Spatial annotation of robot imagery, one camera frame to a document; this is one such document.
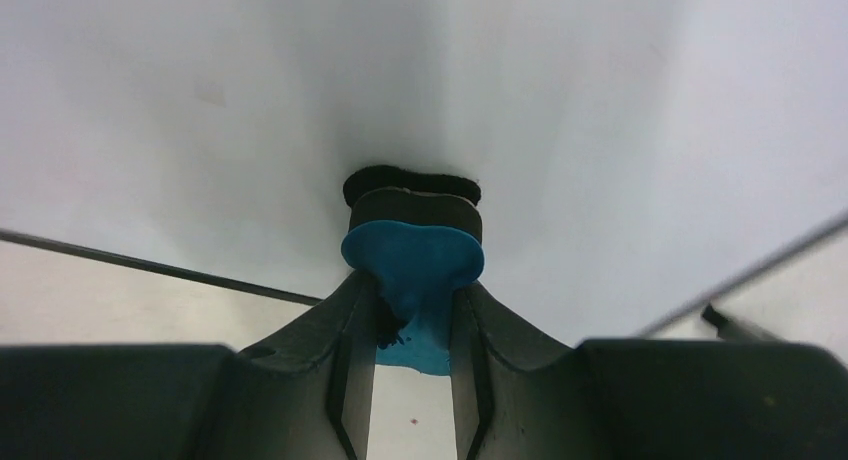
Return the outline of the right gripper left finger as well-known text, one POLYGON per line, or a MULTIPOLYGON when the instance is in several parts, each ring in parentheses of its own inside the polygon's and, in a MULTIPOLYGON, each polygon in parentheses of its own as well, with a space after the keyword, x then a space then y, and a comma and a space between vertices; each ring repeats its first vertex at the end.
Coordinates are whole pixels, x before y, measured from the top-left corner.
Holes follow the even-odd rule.
POLYGON ((317 306, 241 351, 221 397, 219 458, 365 458, 376 303, 375 280, 353 273, 317 306))

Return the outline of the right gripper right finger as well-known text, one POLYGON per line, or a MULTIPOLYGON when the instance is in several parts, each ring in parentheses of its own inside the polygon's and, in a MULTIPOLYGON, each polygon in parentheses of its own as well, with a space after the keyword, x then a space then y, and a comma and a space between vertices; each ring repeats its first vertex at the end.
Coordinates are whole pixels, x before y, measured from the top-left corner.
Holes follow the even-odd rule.
POLYGON ((586 360, 479 283, 453 295, 450 364, 459 458, 596 458, 586 360))

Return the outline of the blue whiteboard eraser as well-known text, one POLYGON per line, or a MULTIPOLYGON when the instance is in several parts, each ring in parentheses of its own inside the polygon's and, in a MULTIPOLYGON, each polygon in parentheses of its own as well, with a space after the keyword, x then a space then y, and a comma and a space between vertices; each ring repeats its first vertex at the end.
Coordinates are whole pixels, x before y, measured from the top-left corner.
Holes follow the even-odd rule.
POLYGON ((342 187, 341 254, 377 282, 377 361, 450 373, 452 297, 484 269, 482 194, 470 179, 372 165, 342 187))

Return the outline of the small whiteboard with red writing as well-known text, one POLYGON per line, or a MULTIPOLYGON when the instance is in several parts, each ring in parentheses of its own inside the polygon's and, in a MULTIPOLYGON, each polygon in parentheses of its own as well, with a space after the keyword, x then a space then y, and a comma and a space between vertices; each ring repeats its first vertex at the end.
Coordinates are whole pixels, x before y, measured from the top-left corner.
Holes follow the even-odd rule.
POLYGON ((847 207, 847 0, 1 0, 1 224, 313 297, 371 164, 484 284, 638 331, 847 207))

